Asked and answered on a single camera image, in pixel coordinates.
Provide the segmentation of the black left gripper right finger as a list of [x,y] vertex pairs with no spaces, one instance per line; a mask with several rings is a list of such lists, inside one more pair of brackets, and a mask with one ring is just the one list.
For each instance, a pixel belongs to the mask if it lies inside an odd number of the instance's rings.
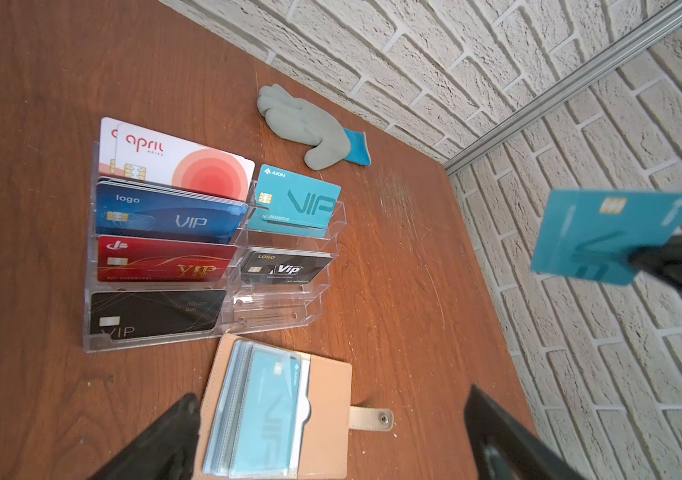
[[480,479],[582,477],[477,385],[471,387],[464,422]]

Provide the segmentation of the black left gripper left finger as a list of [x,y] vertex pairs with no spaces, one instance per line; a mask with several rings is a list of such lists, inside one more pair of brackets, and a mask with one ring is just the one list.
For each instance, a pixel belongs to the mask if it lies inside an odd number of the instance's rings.
[[198,397],[187,393],[91,479],[189,480],[200,425]]

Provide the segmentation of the beige leather card holder wallet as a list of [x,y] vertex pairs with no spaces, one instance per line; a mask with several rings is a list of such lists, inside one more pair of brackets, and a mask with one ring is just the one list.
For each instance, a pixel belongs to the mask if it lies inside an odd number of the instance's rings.
[[389,409],[351,403],[350,364],[233,334],[200,408],[195,479],[343,479],[349,434],[388,432]]

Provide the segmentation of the clear acrylic card display stand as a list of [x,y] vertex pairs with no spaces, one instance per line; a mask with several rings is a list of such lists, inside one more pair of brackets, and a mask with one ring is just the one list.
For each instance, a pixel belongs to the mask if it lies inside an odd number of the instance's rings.
[[251,224],[257,204],[115,174],[94,150],[83,346],[88,352],[304,327],[323,313],[347,224]]

